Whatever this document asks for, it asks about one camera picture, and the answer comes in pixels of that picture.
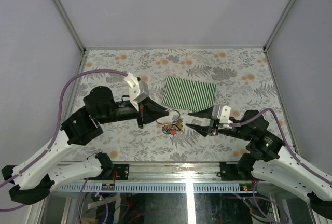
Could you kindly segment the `yellow key tag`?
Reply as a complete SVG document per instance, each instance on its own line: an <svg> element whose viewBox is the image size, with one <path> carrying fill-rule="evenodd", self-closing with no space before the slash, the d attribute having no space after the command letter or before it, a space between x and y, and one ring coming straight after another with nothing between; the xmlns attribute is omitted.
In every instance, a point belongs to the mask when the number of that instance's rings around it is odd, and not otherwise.
<svg viewBox="0 0 332 224"><path fill-rule="evenodd" d="M175 126L176 126L176 130L178 132L182 132L183 131L183 124L181 122L176 122Z"/></svg>

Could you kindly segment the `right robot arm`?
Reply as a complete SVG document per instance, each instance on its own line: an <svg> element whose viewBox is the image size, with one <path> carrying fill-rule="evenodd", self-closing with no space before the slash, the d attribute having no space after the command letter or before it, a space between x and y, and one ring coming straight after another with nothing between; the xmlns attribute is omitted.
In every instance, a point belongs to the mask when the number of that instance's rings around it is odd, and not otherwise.
<svg viewBox="0 0 332 224"><path fill-rule="evenodd" d="M317 214L331 219L331 176L296 154L285 139L268 131L262 111L247 110L240 120L230 116L229 106L215 105L190 113L210 120L208 126L189 124L204 137L234 137L248 142L247 152L236 164L241 179L272 183L305 201Z"/></svg>

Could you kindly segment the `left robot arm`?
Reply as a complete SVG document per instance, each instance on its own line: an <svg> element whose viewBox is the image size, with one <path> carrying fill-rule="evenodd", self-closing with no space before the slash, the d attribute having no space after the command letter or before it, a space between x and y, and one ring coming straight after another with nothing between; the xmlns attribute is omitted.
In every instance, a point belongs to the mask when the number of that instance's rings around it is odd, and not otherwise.
<svg viewBox="0 0 332 224"><path fill-rule="evenodd" d="M61 166L60 162L102 135L103 124L135 119L142 128L169 115L165 107L149 97L139 102L137 108L126 95L115 102L111 89L105 86L92 89L83 102L84 106L61 124L55 140L50 140L22 164L7 165L1 170L4 180L13 184L9 190L12 201L32 205L58 187L77 180L113 179L114 164L104 152L71 165Z"/></svg>

